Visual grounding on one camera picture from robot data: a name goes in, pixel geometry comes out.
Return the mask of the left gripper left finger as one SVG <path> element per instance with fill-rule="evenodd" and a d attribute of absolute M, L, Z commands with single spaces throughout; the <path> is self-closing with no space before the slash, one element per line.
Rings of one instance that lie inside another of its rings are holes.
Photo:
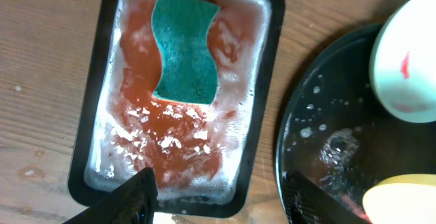
<path fill-rule="evenodd" d="M 151 168 L 145 168 L 65 224 L 153 224 L 157 186 Z"/>

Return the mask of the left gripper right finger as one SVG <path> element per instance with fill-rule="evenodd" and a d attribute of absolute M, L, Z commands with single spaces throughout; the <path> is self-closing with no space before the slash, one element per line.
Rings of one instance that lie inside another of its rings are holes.
<path fill-rule="evenodd" d="M 281 181 L 281 198 L 290 224 L 369 223 L 296 171 L 288 171 Z"/>

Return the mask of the yellow plate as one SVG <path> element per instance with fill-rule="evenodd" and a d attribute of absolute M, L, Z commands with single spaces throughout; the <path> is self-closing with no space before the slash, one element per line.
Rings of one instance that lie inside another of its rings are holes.
<path fill-rule="evenodd" d="M 362 204 L 373 224 L 435 224 L 435 175 L 387 178 L 364 194 Z"/>

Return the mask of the green scrubbing sponge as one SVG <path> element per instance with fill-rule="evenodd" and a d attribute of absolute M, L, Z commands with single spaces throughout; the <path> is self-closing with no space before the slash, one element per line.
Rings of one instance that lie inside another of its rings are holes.
<path fill-rule="evenodd" d="M 207 37 L 219 10 L 203 0 L 156 1 L 151 23 L 161 55 L 161 77 L 154 96 L 182 103 L 213 102 L 218 72 Z"/>

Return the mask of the light blue plate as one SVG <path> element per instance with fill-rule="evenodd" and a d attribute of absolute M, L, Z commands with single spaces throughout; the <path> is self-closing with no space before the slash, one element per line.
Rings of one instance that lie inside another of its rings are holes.
<path fill-rule="evenodd" d="M 409 0 L 389 17 L 374 43 L 369 77 L 391 115 L 435 121 L 435 0 Z"/>

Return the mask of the black round tray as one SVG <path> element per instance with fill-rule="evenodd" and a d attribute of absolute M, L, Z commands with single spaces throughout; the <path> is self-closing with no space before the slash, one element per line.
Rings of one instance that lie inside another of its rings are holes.
<path fill-rule="evenodd" d="M 367 189 L 392 176 L 435 172 L 435 124 L 393 117 L 371 89 L 369 59 L 380 30 L 368 25 L 339 38 L 294 89 L 277 142 L 280 196 L 286 173 L 296 171 L 368 221 Z"/>

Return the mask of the black rectangular soapy tray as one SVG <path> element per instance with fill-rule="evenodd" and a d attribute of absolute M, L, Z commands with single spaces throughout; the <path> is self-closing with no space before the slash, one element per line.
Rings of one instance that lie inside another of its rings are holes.
<path fill-rule="evenodd" d="M 84 206 L 92 206 L 102 201 L 107 196 L 107 192 L 94 189 L 84 181 L 84 172 L 91 148 L 91 136 L 99 94 L 102 90 L 104 76 L 109 63 L 110 40 L 112 40 L 114 36 L 113 27 L 116 13 L 118 12 L 119 1 L 120 0 L 102 0 L 100 6 L 89 75 L 69 171 L 67 184 L 69 193 L 76 202 Z M 232 200 L 226 204 L 217 205 L 207 204 L 205 202 L 190 204 L 183 202 L 181 199 L 176 199 L 173 202 L 165 203 L 164 206 L 157 207 L 156 210 L 158 212 L 179 214 L 184 210 L 188 215 L 225 219 L 238 214 L 245 207 L 285 14 L 285 0 L 267 1 L 272 5 L 272 14 L 270 16 L 264 51 L 260 56 L 260 72 L 257 75 L 255 84 L 254 115 L 251 119 L 249 133 L 241 156 L 239 173 L 234 183 L 235 192 Z"/>

